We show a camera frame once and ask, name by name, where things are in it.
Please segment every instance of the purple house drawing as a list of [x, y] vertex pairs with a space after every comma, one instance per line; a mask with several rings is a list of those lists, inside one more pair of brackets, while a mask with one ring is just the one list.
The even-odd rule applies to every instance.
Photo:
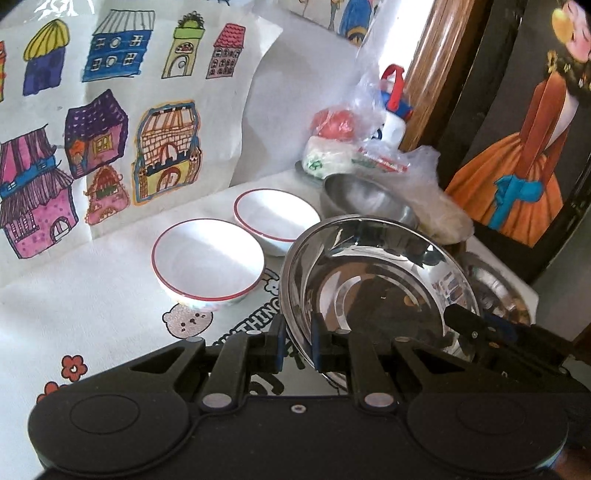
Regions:
[[79, 179], [121, 158], [127, 133], [127, 114], [110, 90], [68, 110], [64, 141], [72, 176]]
[[0, 146], [0, 226], [18, 258], [43, 252], [78, 223], [73, 180], [55, 152], [45, 127]]

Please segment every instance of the white tablecloth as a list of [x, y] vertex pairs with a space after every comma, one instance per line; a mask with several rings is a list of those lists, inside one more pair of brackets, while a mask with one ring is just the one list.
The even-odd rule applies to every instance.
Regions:
[[[0, 475], [31, 479], [41, 471], [28, 442], [27, 417], [38, 395], [149, 353], [177, 339], [166, 316], [175, 306], [160, 289], [150, 253], [157, 236], [181, 220], [232, 220], [232, 205], [253, 187], [292, 192], [319, 206], [316, 186], [286, 171], [246, 183], [137, 222], [86, 244], [0, 290]], [[502, 270], [532, 314], [537, 296], [472, 239], [469, 249]], [[201, 333], [211, 344], [246, 324], [263, 328], [278, 306], [281, 259], [268, 259], [267, 275], [244, 301], [216, 312]], [[275, 378], [255, 379], [269, 393], [334, 394], [310, 367], [288, 358]]]

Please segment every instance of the blue bow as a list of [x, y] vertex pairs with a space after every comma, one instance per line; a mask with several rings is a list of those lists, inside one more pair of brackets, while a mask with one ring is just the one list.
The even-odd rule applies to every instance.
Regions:
[[495, 185], [496, 210], [491, 221], [488, 222], [488, 226], [493, 230], [500, 230], [516, 200], [535, 203], [542, 198], [544, 193], [542, 182], [520, 179], [515, 175], [503, 175], [495, 182]]

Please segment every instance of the white ceramic bowl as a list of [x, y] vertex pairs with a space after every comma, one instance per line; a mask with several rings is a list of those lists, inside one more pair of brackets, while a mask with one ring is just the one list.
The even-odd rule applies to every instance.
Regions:
[[234, 217], [273, 257], [283, 257], [302, 233], [320, 222], [312, 205], [274, 189], [242, 193], [234, 202]]
[[199, 218], [177, 223], [152, 248], [152, 268], [175, 301], [215, 312], [251, 291], [265, 269], [256, 239], [224, 220]]

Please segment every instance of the bear face print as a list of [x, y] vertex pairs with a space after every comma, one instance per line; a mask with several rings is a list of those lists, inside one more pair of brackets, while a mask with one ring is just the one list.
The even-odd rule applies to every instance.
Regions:
[[168, 332], [175, 338], [185, 339], [199, 335], [213, 321], [212, 312], [196, 312], [177, 303], [162, 315]]

